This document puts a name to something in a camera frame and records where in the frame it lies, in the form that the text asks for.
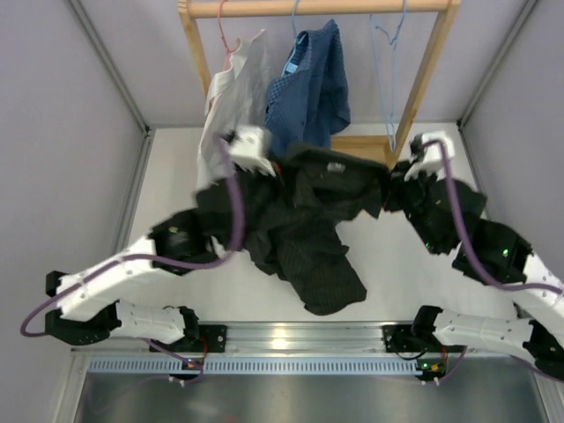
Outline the dark pinstriped shirt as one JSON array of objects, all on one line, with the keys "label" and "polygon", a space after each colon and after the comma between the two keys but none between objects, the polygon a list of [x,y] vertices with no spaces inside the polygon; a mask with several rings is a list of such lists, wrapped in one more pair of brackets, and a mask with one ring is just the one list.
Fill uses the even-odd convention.
[{"label": "dark pinstriped shirt", "polygon": [[242,246],[256,268],[288,282],[313,315],[367,298],[337,226],[361,212],[378,218],[389,192],[382,163],[297,144],[274,160],[274,177],[236,171],[244,209]]}]

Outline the light blue hanger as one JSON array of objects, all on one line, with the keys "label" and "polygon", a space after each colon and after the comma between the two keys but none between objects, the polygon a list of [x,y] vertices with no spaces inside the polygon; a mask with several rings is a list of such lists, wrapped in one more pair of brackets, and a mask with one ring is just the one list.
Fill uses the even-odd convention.
[{"label": "light blue hanger", "polygon": [[[397,48],[407,13],[407,2],[403,1],[401,5],[401,16],[393,32],[383,27],[375,14],[371,14],[369,17],[369,33],[373,50],[378,100],[382,112],[385,134],[388,139],[388,147],[392,152],[395,152],[397,149]],[[380,59],[382,58],[382,53],[388,53],[390,56],[390,74],[388,76],[384,75],[381,65]]]}]

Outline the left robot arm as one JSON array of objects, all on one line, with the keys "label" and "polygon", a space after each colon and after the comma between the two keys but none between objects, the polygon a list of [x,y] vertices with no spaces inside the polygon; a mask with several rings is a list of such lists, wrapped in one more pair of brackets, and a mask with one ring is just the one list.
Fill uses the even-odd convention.
[{"label": "left robot arm", "polygon": [[84,346],[109,338],[149,339],[187,352],[201,338],[196,313],[185,306],[135,305],[128,295],[195,270],[220,266],[242,244],[244,205],[241,191],[226,186],[231,239],[218,257],[204,230],[211,212],[203,204],[179,211],[154,226],[123,251],[75,274],[51,272],[46,292],[56,307],[45,316],[45,332],[67,345]]}]

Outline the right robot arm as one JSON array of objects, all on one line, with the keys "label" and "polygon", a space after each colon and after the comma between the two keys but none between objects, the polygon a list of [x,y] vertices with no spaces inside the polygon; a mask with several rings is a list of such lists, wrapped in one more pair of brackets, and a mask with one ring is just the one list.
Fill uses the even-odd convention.
[{"label": "right robot arm", "polygon": [[486,196],[455,178],[415,171],[408,160],[390,173],[387,212],[403,212],[432,255],[456,256],[453,269],[504,293],[523,317],[419,309],[410,329],[421,350],[464,346],[510,355],[554,380],[563,379],[563,283],[515,229],[485,219]]}]

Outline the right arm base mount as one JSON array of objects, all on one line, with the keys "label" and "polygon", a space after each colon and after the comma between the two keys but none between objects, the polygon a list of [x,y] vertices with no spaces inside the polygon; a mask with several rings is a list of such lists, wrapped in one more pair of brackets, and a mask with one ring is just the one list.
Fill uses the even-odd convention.
[{"label": "right arm base mount", "polygon": [[382,327],[387,353],[441,353],[442,344],[430,334],[414,334],[410,324],[391,324]]}]

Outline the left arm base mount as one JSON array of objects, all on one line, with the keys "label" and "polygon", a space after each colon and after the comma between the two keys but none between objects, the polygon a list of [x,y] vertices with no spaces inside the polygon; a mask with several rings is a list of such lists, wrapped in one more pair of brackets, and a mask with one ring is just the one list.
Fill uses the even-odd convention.
[{"label": "left arm base mount", "polygon": [[173,353],[223,353],[226,350],[227,327],[222,324],[200,324],[196,333],[185,335],[172,344],[154,343]]}]

